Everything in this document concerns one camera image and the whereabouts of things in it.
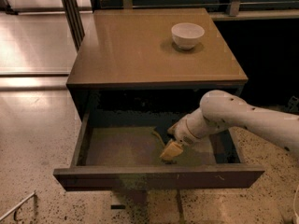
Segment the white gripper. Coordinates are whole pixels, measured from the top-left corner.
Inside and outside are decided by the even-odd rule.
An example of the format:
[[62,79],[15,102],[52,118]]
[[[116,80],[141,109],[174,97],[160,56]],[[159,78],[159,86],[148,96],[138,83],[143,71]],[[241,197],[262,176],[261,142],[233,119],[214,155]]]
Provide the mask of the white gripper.
[[183,152],[182,146],[192,146],[200,140],[198,131],[200,118],[193,114],[184,116],[179,122],[167,129],[167,133],[174,135],[163,149],[160,158],[164,161],[171,161]]

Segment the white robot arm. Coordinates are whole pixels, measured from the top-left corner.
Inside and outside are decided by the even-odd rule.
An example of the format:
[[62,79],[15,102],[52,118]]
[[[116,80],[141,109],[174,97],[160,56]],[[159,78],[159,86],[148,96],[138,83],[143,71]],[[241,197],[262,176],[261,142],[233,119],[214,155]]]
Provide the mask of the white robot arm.
[[231,127],[239,127],[290,151],[299,158],[299,116],[249,105],[226,91],[209,91],[199,107],[168,129],[173,136],[160,158],[171,161],[186,146]]

